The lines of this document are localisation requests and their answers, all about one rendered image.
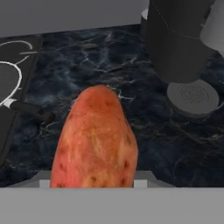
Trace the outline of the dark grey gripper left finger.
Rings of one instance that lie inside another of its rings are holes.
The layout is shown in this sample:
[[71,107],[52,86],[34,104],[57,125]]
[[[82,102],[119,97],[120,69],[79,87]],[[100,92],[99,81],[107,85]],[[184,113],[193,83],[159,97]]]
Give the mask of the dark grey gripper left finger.
[[40,171],[33,178],[16,183],[12,187],[48,188],[50,186],[50,171]]

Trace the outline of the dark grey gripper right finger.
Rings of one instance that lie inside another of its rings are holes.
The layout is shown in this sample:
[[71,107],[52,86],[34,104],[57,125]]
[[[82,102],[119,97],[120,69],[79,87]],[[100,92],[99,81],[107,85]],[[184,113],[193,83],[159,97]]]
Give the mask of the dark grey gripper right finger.
[[172,185],[158,180],[151,171],[136,171],[134,178],[134,187],[142,188],[157,188],[157,187],[172,187]]

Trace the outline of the orange-red sweet potato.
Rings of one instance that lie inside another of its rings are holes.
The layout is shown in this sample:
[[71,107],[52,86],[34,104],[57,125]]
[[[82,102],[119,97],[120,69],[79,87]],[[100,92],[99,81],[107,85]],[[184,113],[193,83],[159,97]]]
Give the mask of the orange-red sweet potato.
[[64,123],[50,187],[131,187],[137,156],[137,140],[117,94],[104,85],[89,87]]

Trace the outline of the black hob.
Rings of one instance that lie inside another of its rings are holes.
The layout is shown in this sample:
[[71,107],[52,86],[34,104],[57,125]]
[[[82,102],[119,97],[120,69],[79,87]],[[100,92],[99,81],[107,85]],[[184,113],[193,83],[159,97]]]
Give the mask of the black hob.
[[18,118],[9,106],[12,99],[25,98],[41,46],[39,37],[0,40],[0,167],[9,152]]

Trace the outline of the dark grey coffee machine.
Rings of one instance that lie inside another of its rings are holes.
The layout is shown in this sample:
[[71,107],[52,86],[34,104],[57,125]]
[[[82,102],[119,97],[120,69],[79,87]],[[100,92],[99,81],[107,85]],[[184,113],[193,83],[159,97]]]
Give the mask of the dark grey coffee machine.
[[170,104],[185,116],[213,113],[217,91],[200,76],[214,50],[200,34],[215,0],[149,0],[144,41],[158,78],[167,84]]

